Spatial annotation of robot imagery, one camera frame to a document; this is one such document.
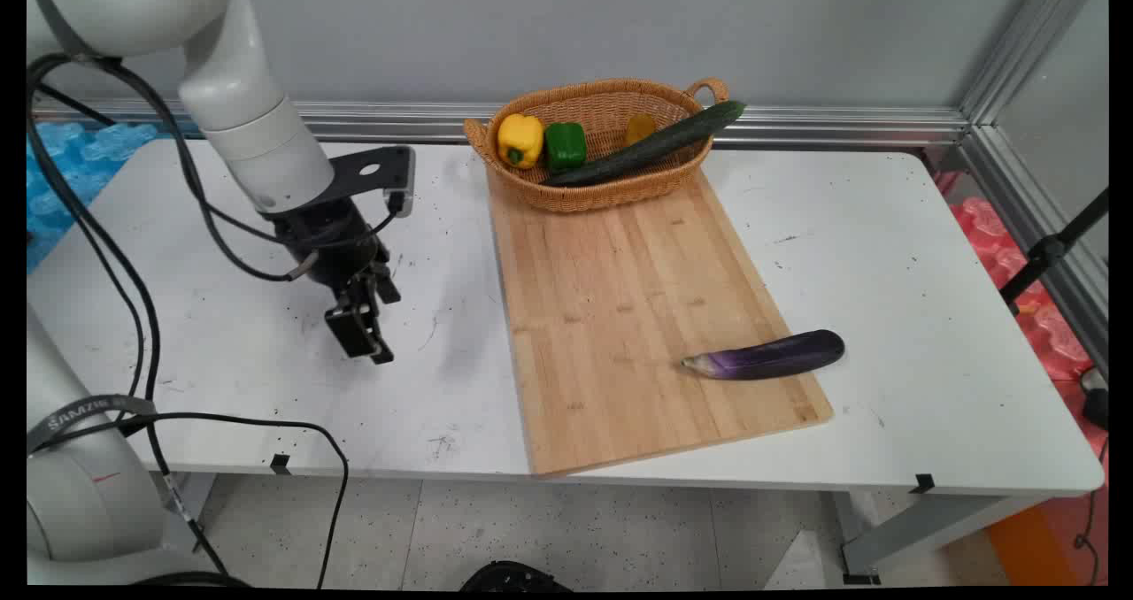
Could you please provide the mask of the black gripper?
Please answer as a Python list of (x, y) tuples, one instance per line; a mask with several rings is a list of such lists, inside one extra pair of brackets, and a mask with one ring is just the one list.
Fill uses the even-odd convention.
[(306, 274), (335, 294), (335, 306), (324, 320), (346, 355), (369, 358), (374, 365), (393, 362), (394, 353), (380, 329), (380, 303), (401, 300), (389, 269), (391, 254), (380, 238), (392, 213), (372, 228), (352, 198), (346, 197), (262, 218), (271, 222), (274, 235), (296, 262), (315, 254)]

